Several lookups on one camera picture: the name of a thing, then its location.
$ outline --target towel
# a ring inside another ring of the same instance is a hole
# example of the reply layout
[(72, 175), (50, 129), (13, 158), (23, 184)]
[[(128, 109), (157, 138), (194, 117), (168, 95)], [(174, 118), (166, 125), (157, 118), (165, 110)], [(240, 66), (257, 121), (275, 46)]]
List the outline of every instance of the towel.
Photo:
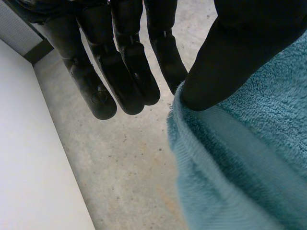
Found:
[(191, 230), (307, 230), (307, 33), (230, 98), (167, 119)]

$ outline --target gray floor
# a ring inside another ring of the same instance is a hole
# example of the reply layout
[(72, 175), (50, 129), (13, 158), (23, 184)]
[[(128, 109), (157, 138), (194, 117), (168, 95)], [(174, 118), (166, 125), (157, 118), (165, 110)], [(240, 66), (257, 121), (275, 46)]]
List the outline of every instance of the gray floor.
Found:
[[(213, 0), (179, 0), (173, 33), (188, 69), (215, 18)], [(139, 115), (119, 109), (111, 120), (95, 119), (56, 51), (37, 63), (35, 72), (96, 229), (186, 230), (166, 135), (173, 95), (149, 44), (145, 14), (140, 35), (161, 100)]]

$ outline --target white wall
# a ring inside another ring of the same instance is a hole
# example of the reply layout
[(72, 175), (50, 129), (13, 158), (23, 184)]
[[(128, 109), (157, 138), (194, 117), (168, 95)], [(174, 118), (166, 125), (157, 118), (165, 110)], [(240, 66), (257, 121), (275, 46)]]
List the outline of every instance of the white wall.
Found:
[(93, 230), (30, 63), (0, 40), (0, 230)]

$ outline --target teal towel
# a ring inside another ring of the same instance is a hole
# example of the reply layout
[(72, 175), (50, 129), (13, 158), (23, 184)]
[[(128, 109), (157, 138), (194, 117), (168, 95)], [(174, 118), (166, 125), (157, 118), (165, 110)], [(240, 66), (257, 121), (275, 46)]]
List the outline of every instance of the teal towel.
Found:
[(190, 229), (307, 230), (307, 33), (206, 111), (181, 88), (167, 124)]

